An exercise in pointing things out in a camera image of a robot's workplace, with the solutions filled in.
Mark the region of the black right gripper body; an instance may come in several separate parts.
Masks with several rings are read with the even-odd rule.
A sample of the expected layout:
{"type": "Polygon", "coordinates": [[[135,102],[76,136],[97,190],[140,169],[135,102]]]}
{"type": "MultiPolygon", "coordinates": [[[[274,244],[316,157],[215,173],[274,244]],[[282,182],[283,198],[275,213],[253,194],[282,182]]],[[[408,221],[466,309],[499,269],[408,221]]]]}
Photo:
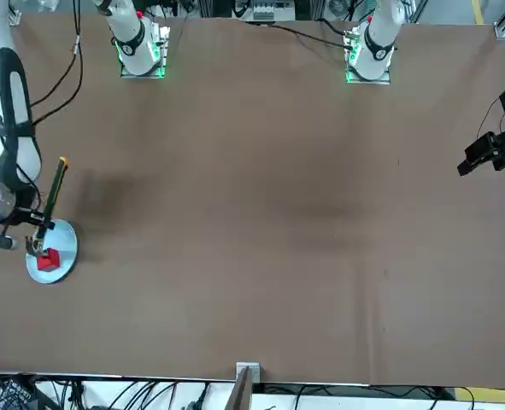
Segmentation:
{"type": "Polygon", "coordinates": [[[16,209],[18,207],[33,208],[36,196],[37,191],[33,187],[25,187],[18,191],[6,189],[3,192],[3,217],[5,219],[24,219],[17,214],[16,209]]]}

